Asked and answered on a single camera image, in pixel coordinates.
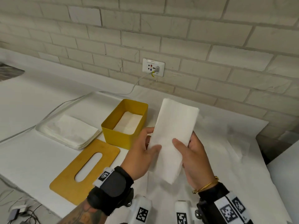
tissue inside box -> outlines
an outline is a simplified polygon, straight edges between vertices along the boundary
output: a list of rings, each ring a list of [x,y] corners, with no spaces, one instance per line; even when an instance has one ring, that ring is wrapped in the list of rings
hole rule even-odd
[[[125,112],[113,130],[125,134],[133,134],[141,118],[141,115]]]

white napkin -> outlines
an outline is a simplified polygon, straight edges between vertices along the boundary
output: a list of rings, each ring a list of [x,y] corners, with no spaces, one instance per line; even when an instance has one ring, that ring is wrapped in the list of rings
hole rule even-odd
[[[113,130],[125,134],[133,134],[141,118],[141,115],[125,112]]]
[[[182,155],[172,144],[172,139],[188,145],[199,109],[165,98],[158,115],[148,149],[160,144],[162,149],[150,171],[172,184],[180,173]]]
[[[43,131],[73,149],[85,148],[100,133],[99,129],[68,115],[48,122],[43,126]]]

forearm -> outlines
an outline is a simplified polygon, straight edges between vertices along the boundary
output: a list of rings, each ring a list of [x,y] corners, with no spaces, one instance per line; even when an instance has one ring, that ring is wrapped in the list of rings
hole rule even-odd
[[[57,224],[104,224],[106,219],[104,212],[92,208],[84,200]]]

gold bracelet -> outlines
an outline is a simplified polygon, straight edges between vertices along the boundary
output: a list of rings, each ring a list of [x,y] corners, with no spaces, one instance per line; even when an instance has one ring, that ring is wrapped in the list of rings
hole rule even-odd
[[[219,178],[217,177],[217,176],[215,176],[215,181],[213,181],[213,182],[210,182],[209,184],[207,184],[207,185],[205,185],[204,187],[202,187],[201,189],[199,189],[199,190],[197,190],[197,189],[194,189],[193,191],[192,191],[192,193],[193,194],[196,194],[196,193],[198,193],[198,192],[200,192],[200,191],[202,191],[202,190],[204,190],[205,188],[207,188],[209,185],[211,185],[211,184],[213,184],[213,183],[216,183],[216,182],[218,182],[219,181]]]

white tray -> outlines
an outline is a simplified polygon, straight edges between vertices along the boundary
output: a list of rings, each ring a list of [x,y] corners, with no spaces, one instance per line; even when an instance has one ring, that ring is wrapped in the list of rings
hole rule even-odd
[[[48,135],[45,131],[43,131],[42,127],[44,124],[59,120],[64,114],[66,114],[98,128],[99,134],[95,137],[97,138],[102,132],[102,122],[108,117],[108,115],[110,115],[110,113],[121,101],[122,99],[118,97],[113,97],[111,95],[106,95],[99,92],[93,92],[78,99],[77,101],[73,101],[69,105],[55,112],[44,121],[38,123],[35,129],[40,134],[68,146],[59,139]]]

